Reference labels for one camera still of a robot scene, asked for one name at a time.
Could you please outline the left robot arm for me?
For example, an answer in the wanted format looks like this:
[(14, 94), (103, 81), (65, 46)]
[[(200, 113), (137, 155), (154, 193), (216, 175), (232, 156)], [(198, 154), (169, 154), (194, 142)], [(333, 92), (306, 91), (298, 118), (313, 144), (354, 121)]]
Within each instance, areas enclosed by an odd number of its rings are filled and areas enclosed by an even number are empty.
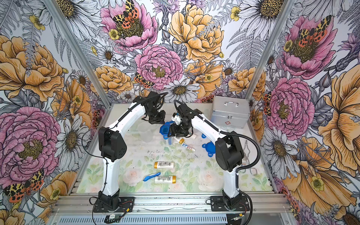
[(103, 186), (98, 193), (96, 205), (102, 210), (114, 212), (120, 206), (119, 165), (125, 156), (127, 145), (124, 137), (134, 123), (143, 116), (150, 124), (164, 124), (165, 111), (161, 110), (166, 93), (151, 91), (148, 96), (137, 96), (127, 111), (109, 127), (98, 131), (98, 145), (104, 163)]

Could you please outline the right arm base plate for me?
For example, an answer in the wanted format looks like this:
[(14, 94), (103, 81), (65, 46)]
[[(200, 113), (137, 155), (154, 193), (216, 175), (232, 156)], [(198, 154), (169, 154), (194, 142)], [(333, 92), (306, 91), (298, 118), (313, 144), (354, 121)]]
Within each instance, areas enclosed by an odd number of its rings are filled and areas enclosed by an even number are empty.
[(239, 194), (234, 198), (228, 198), (227, 196), (211, 196), (210, 206), (213, 212), (250, 211), (249, 201), (242, 194)]

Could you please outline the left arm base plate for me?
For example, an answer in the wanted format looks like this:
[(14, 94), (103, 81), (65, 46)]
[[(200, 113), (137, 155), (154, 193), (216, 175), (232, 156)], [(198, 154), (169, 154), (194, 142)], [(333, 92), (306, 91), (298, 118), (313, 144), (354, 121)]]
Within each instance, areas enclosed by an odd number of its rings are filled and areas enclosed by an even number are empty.
[(133, 211), (134, 197), (121, 196), (117, 199), (111, 200), (109, 203), (103, 200), (97, 200), (93, 206), (93, 213), (128, 213)]

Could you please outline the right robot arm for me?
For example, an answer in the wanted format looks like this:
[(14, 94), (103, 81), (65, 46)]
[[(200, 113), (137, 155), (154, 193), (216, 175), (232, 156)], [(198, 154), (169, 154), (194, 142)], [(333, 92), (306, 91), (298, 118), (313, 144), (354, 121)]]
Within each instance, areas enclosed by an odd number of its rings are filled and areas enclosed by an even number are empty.
[(199, 110), (193, 110), (179, 100), (174, 102), (174, 106), (176, 109), (172, 117), (174, 124), (170, 126), (168, 135), (189, 138), (196, 129), (210, 139), (215, 146), (216, 162), (224, 170), (222, 191), (224, 205), (228, 210), (234, 210), (242, 199), (237, 172), (244, 158), (240, 138), (236, 132), (222, 131)]

